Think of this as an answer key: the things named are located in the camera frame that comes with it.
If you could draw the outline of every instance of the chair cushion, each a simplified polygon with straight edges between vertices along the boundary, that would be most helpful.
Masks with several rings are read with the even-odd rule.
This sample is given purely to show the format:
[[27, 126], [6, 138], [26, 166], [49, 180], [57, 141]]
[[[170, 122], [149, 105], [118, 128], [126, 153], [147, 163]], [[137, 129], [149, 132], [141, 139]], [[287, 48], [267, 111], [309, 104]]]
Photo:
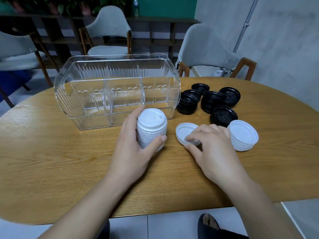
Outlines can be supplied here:
[[[39, 54], [42, 59], [46, 57], [44, 52], [39, 51]], [[34, 52], [0, 59], [0, 71], [34, 69], [38, 66], [39, 62]]]
[[212, 77], [217, 70], [220, 70], [220, 67], [208, 65], [197, 65], [192, 67], [192, 71], [196, 77]]
[[125, 46], [106, 46], [99, 45], [90, 48], [87, 52], [88, 55], [117, 55], [127, 54], [127, 47]]

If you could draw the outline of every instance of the fingernail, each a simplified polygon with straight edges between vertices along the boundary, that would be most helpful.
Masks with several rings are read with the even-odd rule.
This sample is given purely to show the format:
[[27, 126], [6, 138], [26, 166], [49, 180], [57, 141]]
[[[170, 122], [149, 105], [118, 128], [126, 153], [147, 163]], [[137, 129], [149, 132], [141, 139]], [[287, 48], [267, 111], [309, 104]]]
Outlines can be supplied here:
[[165, 136], [165, 135], [161, 137], [161, 140], [162, 140], [163, 142], [165, 142], [166, 139], [167, 139], [167, 136]]

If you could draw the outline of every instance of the metal pipe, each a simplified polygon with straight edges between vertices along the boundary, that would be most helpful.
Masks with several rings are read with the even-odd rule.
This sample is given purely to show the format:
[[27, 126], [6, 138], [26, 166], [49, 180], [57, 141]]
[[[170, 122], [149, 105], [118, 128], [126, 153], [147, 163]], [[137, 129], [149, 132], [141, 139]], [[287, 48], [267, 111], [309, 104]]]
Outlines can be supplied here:
[[256, 4], [257, 4], [257, 1], [258, 0], [254, 0], [253, 5], [251, 5], [251, 8], [250, 8], [250, 11], [249, 11], [248, 16], [246, 18], [245, 24], [242, 27], [242, 30], [241, 30], [240, 35], [238, 37], [237, 43], [236, 43], [236, 45], [234, 47], [234, 50], [233, 50], [234, 53], [237, 52], [238, 46], [239, 46], [239, 44], [240, 44], [240, 42], [242, 40], [242, 37], [244, 36], [245, 30], [249, 26], [249, 21], [250, 21], [251, 16], [253, 15], [254, 9], [255, 9]]

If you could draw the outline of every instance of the green wall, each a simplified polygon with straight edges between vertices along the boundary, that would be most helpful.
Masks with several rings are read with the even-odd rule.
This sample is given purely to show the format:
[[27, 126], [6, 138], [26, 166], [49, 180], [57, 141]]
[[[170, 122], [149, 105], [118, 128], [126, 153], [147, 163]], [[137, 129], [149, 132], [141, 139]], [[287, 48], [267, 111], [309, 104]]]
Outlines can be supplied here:
[[138, 0], [141, 16], [194, 18], [197, 0]]

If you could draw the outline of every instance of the white tile floor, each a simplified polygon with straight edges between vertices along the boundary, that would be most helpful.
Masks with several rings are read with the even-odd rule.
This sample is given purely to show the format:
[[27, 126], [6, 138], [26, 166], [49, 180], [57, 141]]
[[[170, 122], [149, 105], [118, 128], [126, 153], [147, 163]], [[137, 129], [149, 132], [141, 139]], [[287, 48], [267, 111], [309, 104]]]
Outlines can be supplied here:
[[[48, 69], [48, 73], [53, 81], [57, 72], [54, 69]], [[26, 85], [31, 89], [30, 91], [21, 87], [9, 96], [14, 104], [48, 88], [41, 70], [35, 70], [32, 79]], [[0, 116], [9, 109], [5, 101], [0, 102]], [[285, 205], [294, 221], [300, 224], [305, 238], [319, 238], [317, 227], [319, 199], [285, 202]], [[197, 239], [197, 222], [202, 213], [213, 215], [221, 228], [246, 235], [237, 210], [231, 207], [110, 219], [110, 238]], [[50, 225], [22, 225], [0, 219], [0, 239], [34, 239], [49, 227]]]

